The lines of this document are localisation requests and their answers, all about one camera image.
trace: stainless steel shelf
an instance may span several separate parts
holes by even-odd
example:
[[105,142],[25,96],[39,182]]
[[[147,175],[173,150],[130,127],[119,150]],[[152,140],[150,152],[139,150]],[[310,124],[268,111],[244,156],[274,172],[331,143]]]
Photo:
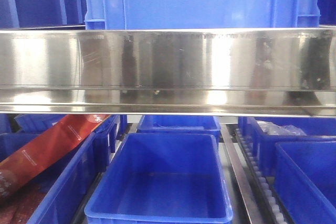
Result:
[[0,112],[336,116],[335,35],[0,31]]

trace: red packaging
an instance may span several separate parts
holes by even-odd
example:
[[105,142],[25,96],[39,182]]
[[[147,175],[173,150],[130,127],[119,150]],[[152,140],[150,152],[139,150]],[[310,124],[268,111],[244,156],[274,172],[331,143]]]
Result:
[[108,115],[66,115],[0,163],[0,204],[76,148]]

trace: stainless steel rail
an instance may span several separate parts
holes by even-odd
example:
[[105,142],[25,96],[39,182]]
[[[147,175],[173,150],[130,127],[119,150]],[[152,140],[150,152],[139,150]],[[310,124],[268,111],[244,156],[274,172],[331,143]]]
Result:
[[336,28],[0,31],[0,112],[336,116]]

